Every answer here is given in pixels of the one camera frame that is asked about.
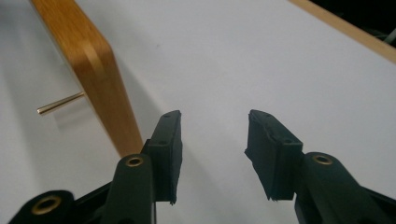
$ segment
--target wooden frame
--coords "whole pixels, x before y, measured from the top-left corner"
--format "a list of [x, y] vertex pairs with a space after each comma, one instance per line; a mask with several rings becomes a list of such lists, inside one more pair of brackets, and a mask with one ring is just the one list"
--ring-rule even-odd
[[367, 48], [373, 50], [389, 61], [396, 63], [396, 49], [375, 37], [367, 34], [358, 27], [350, 24], [347, 21], [333, 15], [326, 9], [308, 1], [308, 0], [290, 0], [296, 6], [304, 9], [305, 11], [311, 13], [318, 19], [328, 23], [333, 28], [341, 31], [342, 33], [350, 36], [359, 43], [363, 44]]
[[31, 0], [120, 156], [143, 141], [112, 49], [73, 0]]

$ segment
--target wooden chair leg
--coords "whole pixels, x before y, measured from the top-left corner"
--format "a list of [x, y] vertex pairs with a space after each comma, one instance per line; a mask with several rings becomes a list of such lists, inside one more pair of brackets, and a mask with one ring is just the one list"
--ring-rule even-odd
[[120, 156], [143, 141], [110, 45], [73, 0], [31, 0]]

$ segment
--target screw hole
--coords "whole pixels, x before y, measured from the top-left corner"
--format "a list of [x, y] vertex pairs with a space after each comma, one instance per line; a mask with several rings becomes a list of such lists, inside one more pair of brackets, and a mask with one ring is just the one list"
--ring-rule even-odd
[[140, 158], [140, 157], [132, 157], [131, 159], [129, 159], [126, 162], [126, 165], [130, 166], [130, 167], [135, 167], [135, 166], [141, 165], [142, 163], [143, 163], [143, 159], [142, 158]]
[[332, 164], [332, 160], [330, 158], [328, 158], [327, 156], [315, 155], [313, 157], [313, 159], [315, 162], [320, 163], [322, 165], [331, 165]]
[[34, 215], [44, 215], [53, 209], [57, 208], [61, 204], [62, 198], [56, 195], [50, 195], [48, 197], [42, 198], [38, 201], [32, 208], [32, 213]]

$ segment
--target metal pin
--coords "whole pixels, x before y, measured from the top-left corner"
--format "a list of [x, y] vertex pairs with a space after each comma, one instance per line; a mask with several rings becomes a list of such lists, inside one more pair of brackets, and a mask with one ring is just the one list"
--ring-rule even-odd
[[82, 92], [79, 92], [79, 93], [77, 93], [75, 95], [66, 97], [66, 98], [64, 98], [64, 99], [62, 99], [60, 101], [54, 102], [52, 104], [41, 106], [40, 108], [37, 109], [37, 113], [39, 115], [41, 115], [41, 116], [44, 116], [44, 115], [46, 115], [46, 114], [48, 114], [48, 113], [50, 113], [50, 112], [52, 112], [52, 111], [54, 111], [56, 109], [59, 109], [60, 107], [62, 107], [64, 105], [67, 105], [67, 104], [69, 104], [69, 103], [81, 98], [84, 95], [85, 95], [85, 93], [82, 91]]

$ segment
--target white surface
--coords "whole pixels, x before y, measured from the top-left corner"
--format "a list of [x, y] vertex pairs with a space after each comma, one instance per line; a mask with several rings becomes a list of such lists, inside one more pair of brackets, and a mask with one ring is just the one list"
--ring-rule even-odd
[[[365, 187], [396, 198], [396, 66], [287, 1], [78, 1], [110, 42], [143, 138], [180, 109], [184, 161], [158, 223], [297, 223], [267, 202], [244, 155], [248, 112], [276, 116], [304, 152], [338, 158]], [[26, 1], [0, 2], [0, 222], [50, 189], [80, 197], [118, 161]]]

